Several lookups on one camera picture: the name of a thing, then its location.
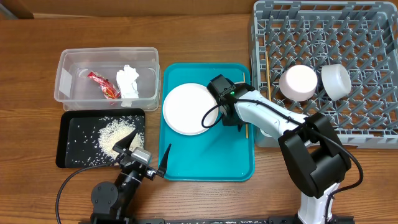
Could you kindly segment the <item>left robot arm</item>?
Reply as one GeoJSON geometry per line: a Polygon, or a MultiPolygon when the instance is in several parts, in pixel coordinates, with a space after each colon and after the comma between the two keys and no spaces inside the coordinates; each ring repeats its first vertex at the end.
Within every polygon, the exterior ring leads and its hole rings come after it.
{"type": "Polygon", "coordinates": [[[134,130],[114,144],[113,151],[118,153],[116,162],[121,171],[114,182],[101,182],[93,189],[91,223],[135,223],[134,218],[127,214],[127,209],[136,190],[144,179],[165,176],[172,145],[168,145],[159,167],[155,169],[150,166],[150,152],[140,147],[129,149],[136,134],[134,130]]]}

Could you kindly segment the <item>wooden chopstick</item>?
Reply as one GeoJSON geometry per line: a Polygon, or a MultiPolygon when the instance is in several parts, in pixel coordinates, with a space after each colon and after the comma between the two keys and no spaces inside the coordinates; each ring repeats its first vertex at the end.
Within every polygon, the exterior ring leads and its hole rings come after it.
{"type": "MultiPolygon", "coordinates": [[[[243,83],[246,83],[246,76],[244,72],[243,72],[243,83]]],[[[249,138],[248,124],[245,124],[245,131],[246,131],[246,139],[248,139],[249,138]]]]}
{"type": "Polygon", "coordinates": [[[267,77],[267,94],[268,100],[272,101],[272,91],[271,91],[271,74],[269,69],[269,56],[268,51],[266,51],[266,77],[267,77]]]}

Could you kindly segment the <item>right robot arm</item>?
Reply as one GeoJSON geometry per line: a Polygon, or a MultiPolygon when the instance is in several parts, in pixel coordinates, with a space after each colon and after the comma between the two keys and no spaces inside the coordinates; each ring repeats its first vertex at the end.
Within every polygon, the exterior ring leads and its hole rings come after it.
{"type": "Polygon", "coordinates": [[[221,110],[223,125],[241,129],[253,124],[279,143],[301,203],[295,215],[269,217],[268,223],[354,223],[353,217],[331,212],[351,159],[326,116],[294,113],[264,98],[253,86],[222,75],[206,88],[221,110]]]}

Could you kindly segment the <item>white cup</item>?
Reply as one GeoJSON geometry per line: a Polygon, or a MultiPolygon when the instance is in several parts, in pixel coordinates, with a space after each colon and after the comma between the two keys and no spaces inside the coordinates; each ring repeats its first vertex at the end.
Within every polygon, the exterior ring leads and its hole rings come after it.
{"type": "Polygon", "coordinates": [[[270,134],[268,134],[268,133],[266,133],[265,131],[263,131],[262,129],[259,129],[259,135],[262,137],[262,138],[273,138],[270,134]]]}

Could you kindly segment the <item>white paper napkin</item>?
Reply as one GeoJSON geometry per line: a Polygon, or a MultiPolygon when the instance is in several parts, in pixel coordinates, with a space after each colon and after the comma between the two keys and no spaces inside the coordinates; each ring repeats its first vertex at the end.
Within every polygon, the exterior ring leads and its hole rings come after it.
{"type": "Polygon", "coordinates": [[[123,99],[122,107],[131,107],[132,99],[138,99],[139,92],[137,90],[137,79],[139,74],[135,68],[130,65],[125,65],[122,70],[119,70],[116,74],[116,82],[121,92],[121,98],[123,99]]]}

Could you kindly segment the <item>grey bowl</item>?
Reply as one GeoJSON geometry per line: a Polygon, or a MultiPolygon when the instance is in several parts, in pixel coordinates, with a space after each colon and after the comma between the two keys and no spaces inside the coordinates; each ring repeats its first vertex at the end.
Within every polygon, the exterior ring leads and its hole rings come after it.
{"type": "Polygon", "coordinates": [[[342,64],[323,66],[321,76],[323,87],[333,101],[337,101],[350,93],[350,75],[342,64]]]}

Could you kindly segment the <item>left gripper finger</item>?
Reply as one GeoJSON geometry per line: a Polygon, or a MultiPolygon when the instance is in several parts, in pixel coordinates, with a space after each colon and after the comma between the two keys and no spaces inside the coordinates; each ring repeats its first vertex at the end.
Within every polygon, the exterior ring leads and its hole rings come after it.
{"type": "Polygon", "coordinates": [[[136,134],[137,134],[137,130],[133,130],[126,137],[124,137],[121,140],[119,140],[118,142],[116,142],[113,146],[113,151],[115,151],[119,154],[131,154],[131,151],[129,150],[129,148],[130,148],[130,145],[131,145],[132,141],[134,140],[136,134]]]}
{"type": "Polygon", "coordinates": [[[160,176],[161,178],[164,178],[166,172],[167,172],[167,164],[168,164],[168,158],[169,158],[169,152],[172,144],[169,144],[163,157],[162,160],[158,166],[157,170],[157,175],[160,176]]]}

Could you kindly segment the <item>pile of rice grains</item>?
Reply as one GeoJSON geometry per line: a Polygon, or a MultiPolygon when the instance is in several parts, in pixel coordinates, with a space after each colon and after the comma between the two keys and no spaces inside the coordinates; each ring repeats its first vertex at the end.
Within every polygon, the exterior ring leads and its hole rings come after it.
{"type": "Polygon", "coordinates": [[[66,145],[66,167],[90,167],[114,161],[118,153],[113,151],[116,142],[137,130],[130,145],[144,147],[145,117],[102,116],[73,118],[70,121],[66,145]]]}

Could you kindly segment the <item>red sauce packet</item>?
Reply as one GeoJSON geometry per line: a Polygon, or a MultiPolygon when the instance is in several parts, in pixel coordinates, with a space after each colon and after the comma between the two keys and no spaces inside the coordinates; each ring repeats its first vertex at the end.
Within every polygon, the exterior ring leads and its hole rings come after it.
{"type": "Polygon", "coordinates": [[[113,83],[111,83],[108,79],[102,77],[100,74],[96,72],[90,72],[87,75],[87,77],[92,79],[94,82],[96,82],[99,85],[106,99],[112,100],[121,97],[121,92],[116,88],[116,86],[113,83]]]}

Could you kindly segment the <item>large white round plate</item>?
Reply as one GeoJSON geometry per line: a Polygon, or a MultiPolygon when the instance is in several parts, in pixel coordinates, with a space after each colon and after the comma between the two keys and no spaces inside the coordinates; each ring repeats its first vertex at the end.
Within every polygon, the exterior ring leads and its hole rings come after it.
{"type": "Polygon", "coordinates": [[[185,83],[175,87],[165,97],[162,113],[168,126],[175,132],[193,136],[207,131],[215,123],[216,101],[203,85],[185,83]]]}

